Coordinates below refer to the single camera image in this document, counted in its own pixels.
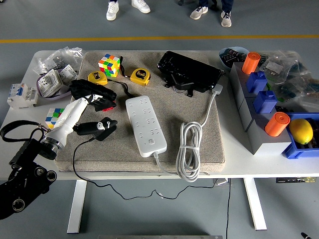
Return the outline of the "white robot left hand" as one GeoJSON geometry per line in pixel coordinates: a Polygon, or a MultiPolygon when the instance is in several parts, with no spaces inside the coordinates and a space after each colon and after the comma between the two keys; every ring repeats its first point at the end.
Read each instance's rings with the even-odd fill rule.
{"type": "Polygon", "coordinates": [[[88,104],[93,104],[96,108],[98,106],[102,106],[103,109],[106,107],[102,103],[102,99],[102,96],[92,94],[68,104],[58,118],[54,128],[45,135],[41,143],[50,147],[52,151],[57,152],[65,147],[67,136],[73,131],[77,132],[78,135],[93,134],[100,141],[103,140],[103,136],[109,136],[117,128],[118,122],[116,120],[105,117],[101,121],[78,124],[88,104]]]}

